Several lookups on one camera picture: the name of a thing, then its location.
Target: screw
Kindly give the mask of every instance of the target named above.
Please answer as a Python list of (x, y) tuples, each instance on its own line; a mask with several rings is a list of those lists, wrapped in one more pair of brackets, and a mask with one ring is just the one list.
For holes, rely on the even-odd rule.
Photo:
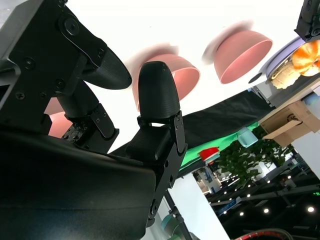
[(22, 91), (17, 91), (15, 93), (15, 98), (21, 101), (26, 98), (26, 95)]
[(99, 58), (102, 58), (102, 57), (104, 56), (104, 54), (105, 54), (105, 51), (100, 48), (100, 49), (98, 50), (98, 57), (99, 57)]
[(34, 69), (36, 62), (31, 57), (26, 57), (24, 59), (24, 67), (28, 70)]
[(67, 31), (67, 33), (71, 36), (78, 35), (80, 32), (80, 28), (77, 21), (71, 17), (64, 21), (64, 28)]
[(151, 206), (151, 214), (155, 215), (157, 213), (157, 210), (158, 210), (158, 203), (154, 199), (153, 202), (152, 202), (152, 206)]
[(46, 94), (45, 92), (41, 92), (41, 93), (40, 93), (40, 97), (41, 97), (41, 98), (45, 99), (46, 96), (47, 96), (47, 94)]
[(320, 33), (320, 29), (317, 28), (317, 29), (315, 29), (315, 30), (312, 32), (312, 35), (316, 36), (316, 35), (318, 35), (319, 33)]
[(61, 78), (58, 78), (55, 80), (55, 85), (58, 89), (64, 89), (66, 87), (66, 83), (63, 79)]

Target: white wall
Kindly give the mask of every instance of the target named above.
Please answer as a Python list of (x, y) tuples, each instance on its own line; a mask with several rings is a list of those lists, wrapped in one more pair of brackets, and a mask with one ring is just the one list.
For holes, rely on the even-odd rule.
[(169, 192), (190, 232), (201, 240), (230, 240), (192, 174), (176, 180)]
[(320, 179), (320, 131), (309, 132), (295, 140), (292, 145)]

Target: black cloth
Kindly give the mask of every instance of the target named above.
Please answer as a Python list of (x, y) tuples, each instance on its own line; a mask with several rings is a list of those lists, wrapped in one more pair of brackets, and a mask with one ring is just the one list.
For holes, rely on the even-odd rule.
[[(188, 149), (236, 133), (258, 122), (272, 110), (265, 100), (245, 90), (216, 105), (183, 116)], [(124, 157), (126, 146), (121, 146), (112, 154)]]

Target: green plant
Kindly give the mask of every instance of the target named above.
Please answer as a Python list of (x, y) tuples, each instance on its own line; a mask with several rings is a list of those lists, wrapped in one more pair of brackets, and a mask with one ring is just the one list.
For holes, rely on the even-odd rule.
[(220, 157), (216, 160), (222, 173), (230, 172), (238, 175), (240, 180), (238, 186), (244, 187), (251, 179), (259, 175), (256, 167), (260, 162), (264, 164), (275, 163), (281, 166), (285, 163), (285, 155), (289, 154), (293, 147), (281, 147), (274, 140), (262, 139), (267, 133), (259, 126), (255, 128), (253, 134), (259, 139), (252, 146), (245, 148), (239, 141), (234, 141), (229, 147), (220, 152)]

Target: ceiling light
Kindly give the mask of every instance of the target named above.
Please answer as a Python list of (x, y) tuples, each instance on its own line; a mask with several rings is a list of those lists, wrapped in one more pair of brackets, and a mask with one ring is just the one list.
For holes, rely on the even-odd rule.
[(312, 206), (308, 207), (308, 212), (309, 213), (313, 213), (314, 211), (315, 211), (315, 209)]

